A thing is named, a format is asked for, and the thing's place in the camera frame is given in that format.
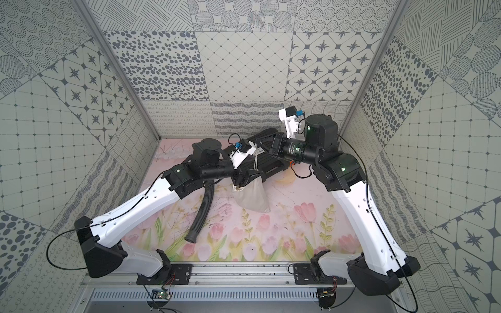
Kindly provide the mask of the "beige cloth soil bag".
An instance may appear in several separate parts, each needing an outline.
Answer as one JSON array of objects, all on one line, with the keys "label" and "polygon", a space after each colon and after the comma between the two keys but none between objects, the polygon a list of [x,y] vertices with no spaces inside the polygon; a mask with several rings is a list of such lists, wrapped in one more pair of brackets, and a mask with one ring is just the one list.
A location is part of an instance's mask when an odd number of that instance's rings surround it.
[{"label": "beige cloth soil bag", "polygon": [[247,186],[234,186],[232,195],[236,203],[246,210],[258,213],[270,212],[269,202],[261,177],[256,178]]}]

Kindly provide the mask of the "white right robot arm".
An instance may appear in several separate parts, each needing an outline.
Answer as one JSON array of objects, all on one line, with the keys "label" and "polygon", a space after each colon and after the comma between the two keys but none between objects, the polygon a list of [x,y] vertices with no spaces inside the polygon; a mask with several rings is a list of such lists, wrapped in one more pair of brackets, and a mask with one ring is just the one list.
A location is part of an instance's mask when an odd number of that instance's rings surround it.
[{"label": "white right robot arm", "polygon": [[316,279],[329,276],[349,279],[366,296],[389,296],[420,270],[416,258],[407,256],[394,240],[369,190],[360,158],[339,149],[338,125],[330,116],[306,116],[294,107],[281,109],[286,131],[276,133],[271,144],[261,142],[271,156],[291,164],[311,166],[313,175],[341,205],[362,252],[343,257],[323,250],[311,258]]}]

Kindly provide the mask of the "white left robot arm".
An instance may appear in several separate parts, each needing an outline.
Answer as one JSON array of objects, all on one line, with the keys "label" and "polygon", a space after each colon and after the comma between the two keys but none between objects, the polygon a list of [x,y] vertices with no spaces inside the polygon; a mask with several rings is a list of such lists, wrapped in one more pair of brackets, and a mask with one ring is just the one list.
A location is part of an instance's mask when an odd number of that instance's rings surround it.
[{"label": "white left robot arm", "polygon": [[104,215],[86,216],[74,223],[89,276],[101,278],[112,273],[138,275],[138,282],[160,283],[169,279],[172,264],[162,250],[134,249],[122,238],[139,224],[165,207],[199,189],[204,197],[186,241],[195,243],[210,212],[215,184],[220,179],[237,177],[238,168],[257,146],[242,139],[229,151],[218,140],[206,138],[192,145],[193,153],[182,163],[161,172],[145,191]]}]

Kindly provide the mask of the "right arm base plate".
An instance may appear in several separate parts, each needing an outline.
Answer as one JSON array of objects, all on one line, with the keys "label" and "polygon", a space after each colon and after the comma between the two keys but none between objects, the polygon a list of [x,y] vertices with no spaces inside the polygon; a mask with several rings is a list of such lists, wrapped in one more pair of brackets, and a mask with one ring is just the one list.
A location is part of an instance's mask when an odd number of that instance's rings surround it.
[{"label": "right arm base plate", "polygon": [[334,282],[345,285],[348,280],[337,276],[326,276],[311,263],[291,263],[287,271],[294,276],[296,285],[322,284],[330,285]]}]

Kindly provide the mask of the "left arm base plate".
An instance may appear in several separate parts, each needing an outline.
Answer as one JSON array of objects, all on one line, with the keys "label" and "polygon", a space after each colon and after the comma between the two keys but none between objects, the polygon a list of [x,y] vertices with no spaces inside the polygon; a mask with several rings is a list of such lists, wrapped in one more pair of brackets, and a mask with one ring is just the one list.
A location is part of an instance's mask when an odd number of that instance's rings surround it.
[{"label": "left arm base plate", "polygon": [[192,273],[191,263],[172,263],[164,266],[152,277],[139,275],[137,285],[188,285]]}]

